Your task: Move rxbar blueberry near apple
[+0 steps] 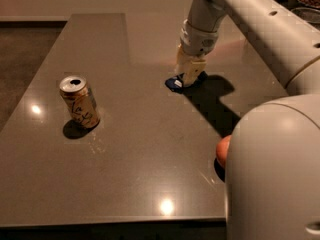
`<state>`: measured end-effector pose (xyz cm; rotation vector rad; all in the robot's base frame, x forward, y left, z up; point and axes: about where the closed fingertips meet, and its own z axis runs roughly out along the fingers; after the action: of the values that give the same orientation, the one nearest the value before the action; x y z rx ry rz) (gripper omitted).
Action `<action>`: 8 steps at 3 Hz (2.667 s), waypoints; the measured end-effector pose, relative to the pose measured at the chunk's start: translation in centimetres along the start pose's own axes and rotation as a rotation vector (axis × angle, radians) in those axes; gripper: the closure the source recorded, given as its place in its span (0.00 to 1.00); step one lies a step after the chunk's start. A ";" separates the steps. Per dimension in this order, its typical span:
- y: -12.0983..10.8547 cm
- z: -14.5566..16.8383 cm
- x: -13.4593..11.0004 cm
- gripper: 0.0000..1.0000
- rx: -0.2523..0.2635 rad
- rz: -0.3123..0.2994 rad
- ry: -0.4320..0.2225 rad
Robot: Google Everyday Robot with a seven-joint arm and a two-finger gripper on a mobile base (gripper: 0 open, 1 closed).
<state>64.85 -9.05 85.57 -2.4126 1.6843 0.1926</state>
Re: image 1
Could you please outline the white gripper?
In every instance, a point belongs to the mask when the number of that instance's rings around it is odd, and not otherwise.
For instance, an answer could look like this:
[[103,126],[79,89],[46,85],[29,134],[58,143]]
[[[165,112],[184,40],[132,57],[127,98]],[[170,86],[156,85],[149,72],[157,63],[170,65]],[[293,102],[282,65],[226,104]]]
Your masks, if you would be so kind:
[[185,20],[180,32],[181,45],[176,55],[175,73],[182,75],[184,87],[194,84],[206,67],[202,58],[190,59],[190,56],[202,56],[210,53],[218,39],[219,23],[215,21],[208,30],[201,30]]

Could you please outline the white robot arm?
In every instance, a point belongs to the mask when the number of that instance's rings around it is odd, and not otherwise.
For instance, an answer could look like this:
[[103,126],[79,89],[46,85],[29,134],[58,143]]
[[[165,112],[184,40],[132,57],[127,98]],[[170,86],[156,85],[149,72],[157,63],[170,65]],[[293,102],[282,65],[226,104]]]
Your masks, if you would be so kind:
[[224,17],[249,44],[229,73],[261,98],[236,124],[220,162],[227,240],[319,240],[319,32],[274,0],[193,0],[177,87],[205,80]]

